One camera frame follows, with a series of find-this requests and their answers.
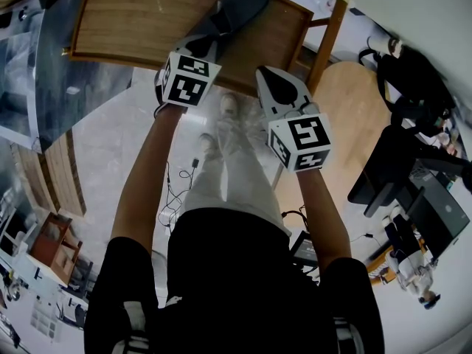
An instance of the white floor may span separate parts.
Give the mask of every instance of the white floor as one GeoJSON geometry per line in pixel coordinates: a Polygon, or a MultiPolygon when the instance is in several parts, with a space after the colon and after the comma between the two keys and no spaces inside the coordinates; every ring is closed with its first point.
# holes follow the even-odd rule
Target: white floor
{"type": "MultiPolygon", "coordinates": [[[[101,266],[111,233],[120,193],[138,155],[139,149],[153,124],[156,97],[153,91],[155,72],[135,69],[133,85],[106,104],[89,114],[73,128],[77,170],[82,185],[87,213],[84,219],[73,223],[76,235],[83,241],[81,254],[92,260],[95,270],[101,266]]],[[[170,181],[175,193],[186,190],[189,180],[178,176],[181,170],[191,171],[194,158],[201,158],[198,137],[212,133],[218,118],[221,95],[227,91],[213,87],[202,106],[185,114],[174,136],[170,151],[170,181]]],[[[262,110],[258,101],[240,96],[241,113],[246,132],[256,149],[265,174],[273,182],[279,162],[265,144],[262,132],[262,110]]],[[[226,193],[226,175],[222,192],[226,193]]],[[[164,184],[161,208],[165,205],[167,186],[164,184]]],[[[159,218],[167,224],[172,210],[167,209],[159,218]]],[[[157,222],[153,249],[167,254],[168,236],[157,222]]]]}

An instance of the person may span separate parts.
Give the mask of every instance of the person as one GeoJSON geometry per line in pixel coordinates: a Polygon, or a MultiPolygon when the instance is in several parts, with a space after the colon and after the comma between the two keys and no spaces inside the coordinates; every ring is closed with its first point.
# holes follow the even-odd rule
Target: person
{"type": "Polygon", "coordinates": [[[433,308],[441,297],[431,290],[434,267],[425,265],[420,244],[414,236],[412,225],[401,215],[401,207],[395,206],[382,224],[393,245],[393,250],[386,254],[386,260],[397,274],[400,287],[417,297],[425,309],[433,308]]]}
{"type": "Polygon", "coordinates": [[[323,353],[383,353],[367,270],[351,258],[349,236],[321,173],[297,173],[319,260],[318,287],[291,262],[277,199],[231,94],[222,98],[216,137],[200,138],[204,163],[169,239],[167,304],[158,309],[150,253],[167,157],[183,110],[167,105],[156,115],[125,183],[90,298],[86,353],[307,345],[323,353]]]}

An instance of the wooden cabinet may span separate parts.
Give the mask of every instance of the wooden cabinet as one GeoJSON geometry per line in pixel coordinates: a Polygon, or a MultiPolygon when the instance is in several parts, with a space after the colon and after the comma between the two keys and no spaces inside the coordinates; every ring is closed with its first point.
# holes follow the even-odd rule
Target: wooden cabinet
{"type": "Polygon", "coordinates": [[[64,287],[69,284],[82,246],[70,230],[71,222],[72,219],[61,221],[49,214],[29,253],[29,259],[43,275],[64,287]]]}

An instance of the black bag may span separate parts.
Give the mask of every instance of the black bag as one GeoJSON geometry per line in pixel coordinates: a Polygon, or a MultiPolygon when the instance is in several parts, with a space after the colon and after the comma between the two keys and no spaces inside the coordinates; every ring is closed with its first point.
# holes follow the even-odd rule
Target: black bag
{"type": "Polygon", "coordinates": [[[403,118],[409,118],[426,136],[442,132],[441,119],[451,116],[454,101],[429,60],[418,51],[404,46],[398,59],[391,55],[381,57],[376,51],[366,49],[359,54],[360,64],[368,54],[374,54],[378,63],[378,90],[392,112],[392,124],[401,124],[403,118]],[[396,103],[385,97],[385,81],[401,93],[402,97],[396,103]]]}

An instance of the white pants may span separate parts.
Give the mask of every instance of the white pants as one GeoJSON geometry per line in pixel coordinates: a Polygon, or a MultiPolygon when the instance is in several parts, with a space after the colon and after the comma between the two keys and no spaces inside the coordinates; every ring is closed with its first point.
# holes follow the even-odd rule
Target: white pants
{"type": "Polygon", "coordinates": [[[247,212],[265,219],[290,235],[282,221],[279,203],[238,121],[222,118],[217,124],[219,150],[205,155],[200,174],[182,204],[181,214],[217,207],[247,212]],[[228,196],[221,197],[223,165],[228,170],[228,196]]]}

